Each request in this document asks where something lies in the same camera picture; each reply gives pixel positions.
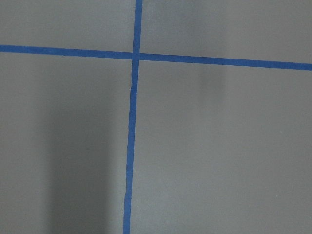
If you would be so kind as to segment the blue tape strip horizontal right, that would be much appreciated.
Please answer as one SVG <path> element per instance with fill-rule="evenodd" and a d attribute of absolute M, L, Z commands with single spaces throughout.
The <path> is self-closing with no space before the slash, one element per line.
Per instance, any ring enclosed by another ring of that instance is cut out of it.
<path fill-rule="evenodd" d="M 129 59 L 129 60 L 138 59 L 144 61 L 244 66 L 244 67 L 259 67 L 259 68 L 289 69 L 300 71 L 312 70 L 312 65 L 310 63 L 237 59 L 237 58 L 196 57 L 196 56 L 163 55 L 163 54 L 148 54 L 148 53 L 140 53 L 139 55 L 134 55 L 131 52 L 67 49 L 67 48 L 19 46 L 19 45 L 1 45 L 0 51 L 8 53 L 42 54 L 42 55 L 109 58 L 109 59 Z"/>

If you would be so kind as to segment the blue tape strip vertical right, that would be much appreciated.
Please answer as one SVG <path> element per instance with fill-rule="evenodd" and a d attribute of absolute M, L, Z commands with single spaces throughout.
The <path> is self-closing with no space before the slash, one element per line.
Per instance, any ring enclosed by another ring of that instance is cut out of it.
<path fill-rule="evenodd" d="M 143 7 L 143 1 L 136 0 L 135 1 L 134 33 L 133 33 L 127 157 L 126 157 L 126 172 L 125 172 L 126 190 L 125 190 L 125 196 L 124 196 L 124 213 L 123 213 L 123 229 L 122 229 L 122 232 L 124 234 L 130 233 L 130 224 L 131 224 L 131 205 L 132 205 L 142 7 Z"/>

